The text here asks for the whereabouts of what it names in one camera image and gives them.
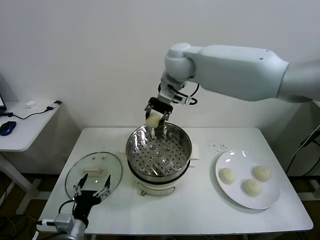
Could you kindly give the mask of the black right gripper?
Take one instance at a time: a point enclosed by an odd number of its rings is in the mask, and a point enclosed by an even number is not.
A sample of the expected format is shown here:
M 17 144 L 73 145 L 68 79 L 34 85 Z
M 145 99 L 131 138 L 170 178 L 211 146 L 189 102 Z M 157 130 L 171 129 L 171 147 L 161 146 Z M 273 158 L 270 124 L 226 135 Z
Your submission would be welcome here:
M 149 118 L 151 110 L 161 113 L 159 125 L 163 125 L 166 121 L 169 120 L 170 114 L 173 112 L 173 107 L 170 104 L 160 101 L 156 97 L 151 97 L 144 110 L 145 110 L 145 118 Z

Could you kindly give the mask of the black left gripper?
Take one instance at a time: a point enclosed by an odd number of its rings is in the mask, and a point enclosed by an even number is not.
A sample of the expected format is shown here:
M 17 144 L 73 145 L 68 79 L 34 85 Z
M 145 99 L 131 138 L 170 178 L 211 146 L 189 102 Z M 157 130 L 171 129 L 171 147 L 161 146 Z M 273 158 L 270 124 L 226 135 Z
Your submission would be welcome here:
M 75 200 L 75 208 L 73 210 L 73 217 L 78 220 L 87 220 L 93 206 L 99 205 L 101 200 L 106 199 L 110 194 L 111 175 L 106 179 L 102 189 L 96 190 L 82 190 L 88 179 L 86 173 L 77 183 L 73 186 L 73 197 Z

